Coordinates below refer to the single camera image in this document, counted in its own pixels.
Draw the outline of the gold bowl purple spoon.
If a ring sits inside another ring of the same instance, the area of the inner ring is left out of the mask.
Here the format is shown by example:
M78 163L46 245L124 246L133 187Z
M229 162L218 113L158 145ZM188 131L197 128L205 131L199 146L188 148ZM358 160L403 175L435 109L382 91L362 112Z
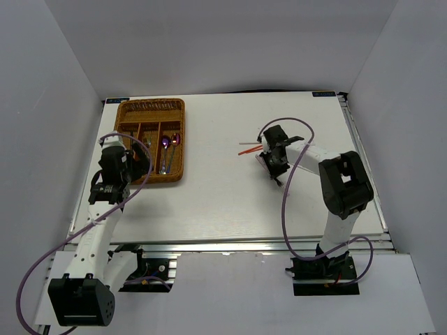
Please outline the gold bowl purple spoon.
M162 145L162 161L161 161L161 168L159 170L160 174L166 174L166 156L167 151L169 147L171 146L171 139L168 135L163 135L161 138L161 145Z

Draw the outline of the iridescent purple spoon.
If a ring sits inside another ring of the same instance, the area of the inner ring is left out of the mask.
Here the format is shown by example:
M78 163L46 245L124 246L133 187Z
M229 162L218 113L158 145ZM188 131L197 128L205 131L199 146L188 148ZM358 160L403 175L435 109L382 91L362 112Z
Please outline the iridescent purple spoon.
M181 142L181 135L179 133L174 133L171 136L171 146L173 147L173 150L171 152L169 163L168 163L168 168L166 170L166 172L168 174L170 174L170 170L171 170L171 167L172 167L172 164L173 164L173 160L174 160L175 150L180 145L180 142Z

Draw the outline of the pink handle silver fork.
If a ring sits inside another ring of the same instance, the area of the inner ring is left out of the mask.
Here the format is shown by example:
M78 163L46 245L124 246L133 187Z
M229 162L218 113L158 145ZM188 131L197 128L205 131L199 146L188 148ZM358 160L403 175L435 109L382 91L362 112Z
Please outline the pink handle silver fork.
M270 180L273 180L279 188L283 188L284 184L280 180L278 180L278 178L274 178L270 174L270 171L268 170L268 166L265 163L265 161L263 160L263 158L260 155L256 154L255 155L255 159L260 163L261 167L266 171L266 173L268 174L268 177L270 178Z

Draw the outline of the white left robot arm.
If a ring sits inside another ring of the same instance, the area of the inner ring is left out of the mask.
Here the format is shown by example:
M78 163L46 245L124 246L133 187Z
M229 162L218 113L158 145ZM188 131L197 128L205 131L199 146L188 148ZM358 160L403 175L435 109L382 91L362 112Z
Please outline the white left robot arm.
M147 261L133 251L109 251L112 234L129 186L151 169L147 148L134 142L126 149L120 137L101 143L101 169L91 181L85 231L64 274L47 288L57 322L63 327L106 327L115 312L115 295L126 279L141 278Z

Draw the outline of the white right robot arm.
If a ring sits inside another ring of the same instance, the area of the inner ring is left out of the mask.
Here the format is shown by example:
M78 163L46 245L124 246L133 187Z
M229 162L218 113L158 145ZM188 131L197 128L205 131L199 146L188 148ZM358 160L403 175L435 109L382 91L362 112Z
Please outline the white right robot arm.
M295 259L315 262L316 272L332 278L349 255L353 226L374 198L374 191L360 155L356 151L337 153L315 146L312 140L289 137L281 126L264 127L258 135L263 146L259 158L271 179L289 173L281 204L284 241ZM301 168L319 177L321 194L328 210L323 236L314 257L298 255L286 232L286 200L295 171Z

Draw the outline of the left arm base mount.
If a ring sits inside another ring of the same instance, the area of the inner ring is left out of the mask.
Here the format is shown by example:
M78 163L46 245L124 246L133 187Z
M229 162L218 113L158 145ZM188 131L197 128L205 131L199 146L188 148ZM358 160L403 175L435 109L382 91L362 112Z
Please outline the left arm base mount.
M168 258L159 258L148 256L143 250L142 245L138 244L120 244L108 251L108 262L119 253L131 252L136 259L136 269L127 277L126 281L137 281L137 283L125 283L120 292L138 292L138 293L168 293L173 286L168 281L170 260Z

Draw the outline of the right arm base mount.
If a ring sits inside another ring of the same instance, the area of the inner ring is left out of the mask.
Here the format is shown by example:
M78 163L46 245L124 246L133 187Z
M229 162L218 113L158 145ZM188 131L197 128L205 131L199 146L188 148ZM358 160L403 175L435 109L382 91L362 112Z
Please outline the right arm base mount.
M336 258L304 261L291 258L285 268L293 280L293 294L298 297L359 295L357 271L353 258L345 252Z

